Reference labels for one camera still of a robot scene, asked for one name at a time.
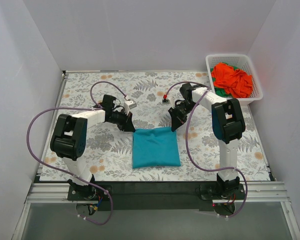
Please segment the teal t shirt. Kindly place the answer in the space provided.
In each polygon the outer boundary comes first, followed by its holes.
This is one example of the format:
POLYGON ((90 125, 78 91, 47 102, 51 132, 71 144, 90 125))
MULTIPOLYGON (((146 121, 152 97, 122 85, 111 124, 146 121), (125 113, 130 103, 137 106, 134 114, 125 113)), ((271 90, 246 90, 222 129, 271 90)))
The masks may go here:
POLYGON ((180 167, 177 133, 170 127, 136 129, 132 142, 132 168, 180 167))

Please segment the aluminium frame rail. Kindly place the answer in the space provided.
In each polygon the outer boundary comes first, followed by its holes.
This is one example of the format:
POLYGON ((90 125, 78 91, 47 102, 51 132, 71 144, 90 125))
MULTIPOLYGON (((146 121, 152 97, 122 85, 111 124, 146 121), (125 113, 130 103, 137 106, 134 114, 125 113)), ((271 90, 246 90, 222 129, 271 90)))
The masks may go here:
POLYGON ((15 240, 300 240, 284 183, 252 181, 234 212, 215 208, 99 211, 69 201, 64 182, 34 183, 15 240))

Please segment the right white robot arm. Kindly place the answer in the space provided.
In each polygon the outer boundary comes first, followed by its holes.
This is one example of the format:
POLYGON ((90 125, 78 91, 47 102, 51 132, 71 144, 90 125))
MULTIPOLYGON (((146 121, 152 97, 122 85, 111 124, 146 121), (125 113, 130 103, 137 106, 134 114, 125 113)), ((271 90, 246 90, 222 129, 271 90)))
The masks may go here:
POLYGON ((179 92, 183 100, 171 103, 168 110, 171 117, 171 131, 175 132, 190 120, 195 108, 200 105, 211 112, 213 134, 219 144, 219 168, 216 192, 222 199, 235 194, 240 187, 238 165, 239 140, 246 130, 241 105, 236 98, 224 98, 209 90, 209 87, 195 82, 182 81, 179 92))

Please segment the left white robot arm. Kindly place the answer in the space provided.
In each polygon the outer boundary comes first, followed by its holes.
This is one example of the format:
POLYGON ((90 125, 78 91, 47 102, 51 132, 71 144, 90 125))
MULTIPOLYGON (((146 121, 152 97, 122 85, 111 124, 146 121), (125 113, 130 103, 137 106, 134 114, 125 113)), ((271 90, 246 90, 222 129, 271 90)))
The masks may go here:
POLYGON ((69 172, 74 174, 73 179, 68 180, 68 183, 85 200, 91 200, 97 194, 96 187, 91 184, 94 182, 93 174, 82 158, 86 149, 88 129, 103 123, 112 123, 117 125, 120 131, 130 133, 136 131, 132 122, 131 109, 135 108, 137 103, 126 97, 121 106, 122 110, 118 111, 115 101, 114 96, 105 94, 100 109, 59 115, 51 137, 51 151, 55 152, 63 160, 69 172))

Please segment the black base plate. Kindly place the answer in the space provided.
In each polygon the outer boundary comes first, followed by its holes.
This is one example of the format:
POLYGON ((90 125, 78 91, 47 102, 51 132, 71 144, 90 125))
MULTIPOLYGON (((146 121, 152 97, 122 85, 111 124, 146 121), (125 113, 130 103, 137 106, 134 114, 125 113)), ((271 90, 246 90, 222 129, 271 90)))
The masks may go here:
POLYGON ((105 181, 100 188, 79 186, 68 180, 67 200, 82 202, 99 211, 185 210, 212 212, 221 209, 232 214, 235 200, 243 200, 242 184, 223 191, 216 181, 105 181))

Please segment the white plastic basket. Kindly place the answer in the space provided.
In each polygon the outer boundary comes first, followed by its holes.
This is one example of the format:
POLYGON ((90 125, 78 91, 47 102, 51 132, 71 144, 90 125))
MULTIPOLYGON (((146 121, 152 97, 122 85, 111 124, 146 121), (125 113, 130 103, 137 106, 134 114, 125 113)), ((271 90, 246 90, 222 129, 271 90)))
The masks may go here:
POLYGON ((259 78, 247 55, 210 54, 205 58, 213 93, 224 98, 237 98, 248 105, 263 98, 259 78))

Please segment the orange t shirt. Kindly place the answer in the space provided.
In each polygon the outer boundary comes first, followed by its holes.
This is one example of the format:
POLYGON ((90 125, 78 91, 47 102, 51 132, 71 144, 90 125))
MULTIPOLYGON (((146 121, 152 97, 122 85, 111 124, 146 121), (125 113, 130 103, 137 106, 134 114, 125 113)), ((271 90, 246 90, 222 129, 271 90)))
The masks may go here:
POLYGON ((214 86, 224 89, 232 98, 249 98, 253 92, 253 77, 244 70, 220 62, 213 67, 214 86))

